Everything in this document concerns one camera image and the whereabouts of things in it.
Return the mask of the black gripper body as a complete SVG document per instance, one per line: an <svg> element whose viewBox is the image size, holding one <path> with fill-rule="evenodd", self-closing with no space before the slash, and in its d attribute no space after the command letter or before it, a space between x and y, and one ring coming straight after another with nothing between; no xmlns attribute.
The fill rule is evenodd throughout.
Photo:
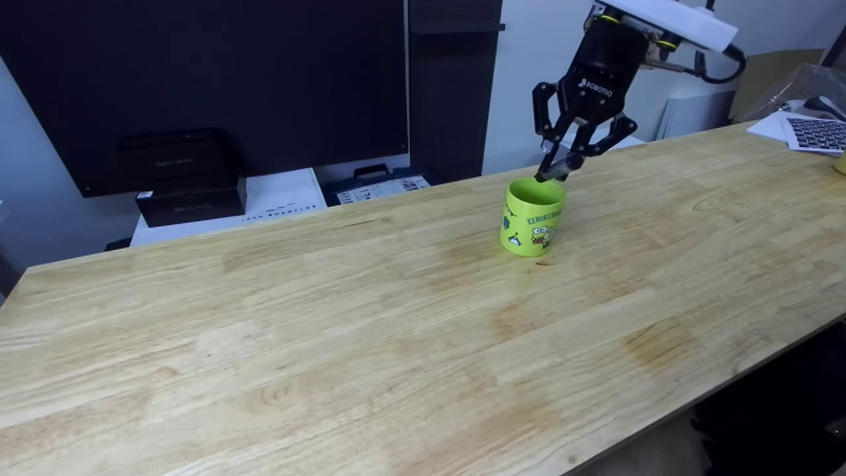
<svg viewBox="0 0 846 476"><path fill-rule="evenodd" d="M643 31L595 18L564 76L566 113L579 125L601 125L621 113L646 51Z"/></svg>

